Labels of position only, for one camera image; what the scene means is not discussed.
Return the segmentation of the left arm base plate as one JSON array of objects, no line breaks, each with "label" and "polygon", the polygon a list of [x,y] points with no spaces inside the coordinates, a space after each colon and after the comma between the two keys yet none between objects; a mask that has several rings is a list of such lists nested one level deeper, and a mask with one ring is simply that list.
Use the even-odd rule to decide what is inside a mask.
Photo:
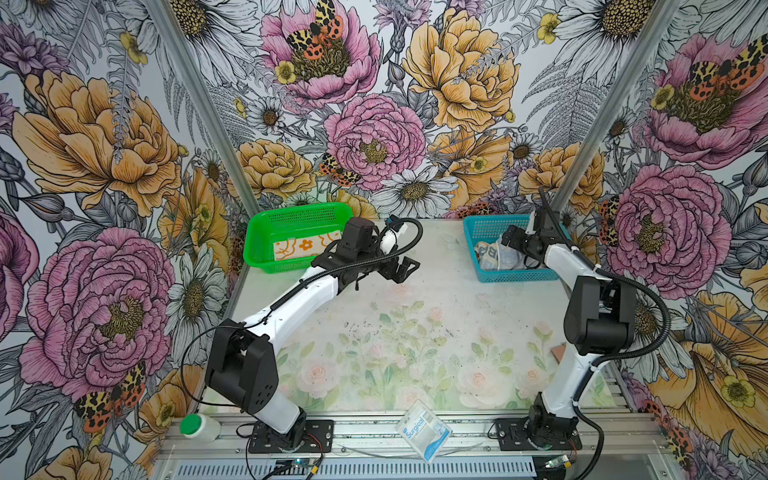
[{"label": "left arm base plate", "polygon": [[308,419],[299,421],[288,433],[281,434],[257,421],[246,436],[249,454],[330,453],[333,446],[335,422]]}]

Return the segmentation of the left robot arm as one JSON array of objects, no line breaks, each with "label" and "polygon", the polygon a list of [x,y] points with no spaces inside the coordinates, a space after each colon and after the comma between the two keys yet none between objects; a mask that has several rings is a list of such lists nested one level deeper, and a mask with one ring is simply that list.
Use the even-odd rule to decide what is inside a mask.
[{"label": "left robot arm", "polygon": [[320,307],[366,276],[402,284],[419,262],[407,257],[423,236],[413,218],[392,216],[383,228],[353,217],[341,237],[317,255],[277,300],[241,322],[214,331],[205,384],[265,428],[263,439],[294,451],[309,438],[305,411],[279,390],[277,355],[289,337]]}]

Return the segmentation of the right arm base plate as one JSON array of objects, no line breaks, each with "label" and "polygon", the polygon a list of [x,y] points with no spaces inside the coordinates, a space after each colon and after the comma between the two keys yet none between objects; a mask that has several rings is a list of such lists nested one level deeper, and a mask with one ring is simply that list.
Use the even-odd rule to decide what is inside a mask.
[{"label": "right arm base plate", "polygon": [[577,425],[576,417],[553,417],[536,422],[529,417],[498,418],[489,435],[501,451],[579,451],[582,441]]}]

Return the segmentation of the orange white floral towel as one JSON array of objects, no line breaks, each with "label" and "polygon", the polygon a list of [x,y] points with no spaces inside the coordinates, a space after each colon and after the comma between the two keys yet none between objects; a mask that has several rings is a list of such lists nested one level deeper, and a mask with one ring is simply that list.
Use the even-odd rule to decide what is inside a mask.
[{"label": "orange white floral towel", "polygon": [[334,241],[341,238],[339,230],[301,238],[290,238],[273,243],[275,261],[287,261],[317,256]]}]

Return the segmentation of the grey patterned towel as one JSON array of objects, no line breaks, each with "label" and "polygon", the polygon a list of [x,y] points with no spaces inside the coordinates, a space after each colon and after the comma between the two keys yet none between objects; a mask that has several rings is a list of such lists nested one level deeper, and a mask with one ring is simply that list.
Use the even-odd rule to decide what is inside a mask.
[{"label": "grey patterned towel", "polygon": [[481,270],[511,271],[525,268],[523,254],[501,244],[499,240],[493,243],[480,241],[473,250]]}]

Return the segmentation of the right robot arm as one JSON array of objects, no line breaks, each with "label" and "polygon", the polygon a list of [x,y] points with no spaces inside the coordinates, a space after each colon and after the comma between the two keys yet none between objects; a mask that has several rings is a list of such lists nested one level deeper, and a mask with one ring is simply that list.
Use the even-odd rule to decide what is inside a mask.
[{"label": "right robot arm", "polygon": [[540,262],[570,290],[563,319],[565,353],[523,425],[528,442],[541,450],[569,444],[579,423],[576,408],[580,398],[601,369],[596,361],[633,342],[631,311],[636,305],[636,288],[600,274],[553,218],[540,209],[528,229],[511,225],[501,236],[502,245]]}]

